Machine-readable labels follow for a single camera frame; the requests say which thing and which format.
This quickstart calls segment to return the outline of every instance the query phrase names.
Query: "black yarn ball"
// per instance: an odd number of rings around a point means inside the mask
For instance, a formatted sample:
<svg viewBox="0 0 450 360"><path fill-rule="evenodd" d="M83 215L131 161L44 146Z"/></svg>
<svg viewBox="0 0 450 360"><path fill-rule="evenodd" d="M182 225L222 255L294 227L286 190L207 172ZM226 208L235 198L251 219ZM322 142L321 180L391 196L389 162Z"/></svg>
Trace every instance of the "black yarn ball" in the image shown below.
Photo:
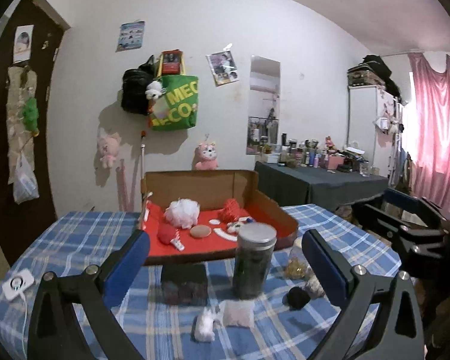
<svg viewBox="0 0 450 360"><path fill-rule="evenodd" d="M301 310L310 301L310 296L300 287L293 287L286 295L288 305L292 309Z"/></svg>

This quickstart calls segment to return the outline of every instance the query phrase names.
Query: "blue plaid tablecloth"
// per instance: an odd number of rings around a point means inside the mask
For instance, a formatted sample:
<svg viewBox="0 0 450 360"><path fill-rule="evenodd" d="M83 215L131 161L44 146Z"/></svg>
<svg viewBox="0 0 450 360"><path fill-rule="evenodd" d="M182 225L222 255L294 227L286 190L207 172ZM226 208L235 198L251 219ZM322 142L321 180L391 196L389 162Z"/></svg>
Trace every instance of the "blue plaid tablecloth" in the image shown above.
<svg viewBox="0 0 450 360"><path fill-rule="evenodd" d="M352 264L362 264L376 275L393 276L398 271L398 255L367 234L314 204L283 208L299 222L301 234L317 228L331 245ZM44 272L58 276L75 275L90 264L101 264L110 252L119 249L131 234L138 214L126 212L71 212L44 232L12 266L6 279L28 268L38 280ZM161 266L140 270L121 306L113 314L135 347L147 360L178 359L305 359L324 337L339 309L327 298L310 301L300 311L283 305L288 290L301 283L284 279L289 250L274 253L264 294L255 301L255 327L221 326L215 341L197 343L191 337L195 317L201 307L167 306L160 302ZM233 299L231 279L234 259L205 263L209 278L211 305ZM0 342L15 359L24 359L22 343L28 336L28 323L38 285L26 291L29 308L25 338L22 327L25 306L20 298L7 302L0 283ZM76 306L93 354L105 359L81 306ZM353 349L360 347L376 312L371 306Z"/></svg>

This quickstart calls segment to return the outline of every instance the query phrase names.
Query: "black box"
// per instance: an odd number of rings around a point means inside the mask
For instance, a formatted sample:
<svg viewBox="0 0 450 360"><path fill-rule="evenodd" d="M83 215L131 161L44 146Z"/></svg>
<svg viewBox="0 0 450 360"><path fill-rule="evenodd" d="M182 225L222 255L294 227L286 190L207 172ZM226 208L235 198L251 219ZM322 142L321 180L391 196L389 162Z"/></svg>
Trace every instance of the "black box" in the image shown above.
<svg viewBox="0 0 450 360"><path fill-rule="evenodd" d="M206 306L208 279L203 264L165 264L160 277L163 302L170 305Z"/></svg>

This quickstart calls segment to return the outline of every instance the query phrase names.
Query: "white plastic bag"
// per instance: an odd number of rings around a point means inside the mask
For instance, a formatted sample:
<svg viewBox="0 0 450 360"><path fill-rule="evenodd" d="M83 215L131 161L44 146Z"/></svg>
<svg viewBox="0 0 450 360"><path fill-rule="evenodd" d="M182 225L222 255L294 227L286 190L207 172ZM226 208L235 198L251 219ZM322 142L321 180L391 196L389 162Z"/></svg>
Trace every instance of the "white plastic bag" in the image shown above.
<svg viewBox="0 0 450 360"><path fill-rule="evenodd" d="M13 199L17 204L38 198L38 184L34 171L24 155L17 157L15 179L13 180Z"/></svg>

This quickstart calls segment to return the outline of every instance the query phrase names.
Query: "pink stuffed animal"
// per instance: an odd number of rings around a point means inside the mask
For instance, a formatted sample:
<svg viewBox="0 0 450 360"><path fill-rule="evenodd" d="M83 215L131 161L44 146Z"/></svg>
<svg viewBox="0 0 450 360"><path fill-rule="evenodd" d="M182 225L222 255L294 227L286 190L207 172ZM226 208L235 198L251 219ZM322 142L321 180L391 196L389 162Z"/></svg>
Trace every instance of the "pink stuffed animal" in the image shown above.
<svg viewBox="0 0 450 360"><path fill-rule="evenodd" d="M197 162L195 168L198 170L215 170L218 166L217 152L215 151L215 142L207 145L201 143L197 148L200 162Z"/></svg>
<svg viewBox="0 0 450 360"><path fill-rule="evenodd" d="M100 162L102 167L111 168L119 154L120 135L118 133L112 135L101 135L97 138L98 152L100 153Z"/></svg>

